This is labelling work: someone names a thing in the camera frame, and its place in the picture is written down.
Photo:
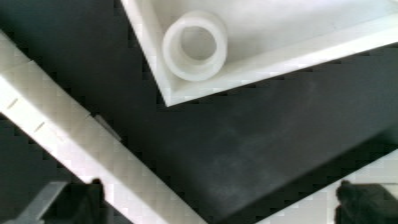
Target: white ring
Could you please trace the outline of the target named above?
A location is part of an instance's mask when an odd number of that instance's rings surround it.
[[[200,27],[215,39],[215,53],[204,60],[195,60],[181,47],[183,30]],[[227,57],[227,31],[215,15],[202,11],[186,13],[165,33],[163,58],[174,75],[188,81],[202,81],[218,73]]]

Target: white tray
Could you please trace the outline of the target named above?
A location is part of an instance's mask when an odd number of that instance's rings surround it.
[[[122,0],[167,105],[311,67],[398,42],[396,0]],[[200,10],[225,26],[227,57],[204,81],[183,80],[163,58],[163,36],[181,16]],[[188,29],[193,58],[215,42]]]

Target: black object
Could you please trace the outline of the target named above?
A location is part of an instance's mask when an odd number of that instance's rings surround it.
[[[337,199],[335,224],[398,223],[398,199],[380,184],[343,181]]]
[[[42,216],[46,224],[104,224],[106,206],[103,185],[67,184]]]

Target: white edge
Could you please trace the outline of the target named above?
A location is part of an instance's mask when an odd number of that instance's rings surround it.
[[[0,33],[0,112],[135,224],[204,224],[197,213]]]

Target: white frame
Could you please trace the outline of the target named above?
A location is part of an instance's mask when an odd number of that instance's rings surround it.
[[[161,56],[165,30],[151,0],[122,0],[122,5],[167,106],[398,42],[398,13],[394,13],[264,52],[245,60],[243,65],[239,61],[225,64],[209,80],[188,82],[172,75],[165,65]]]

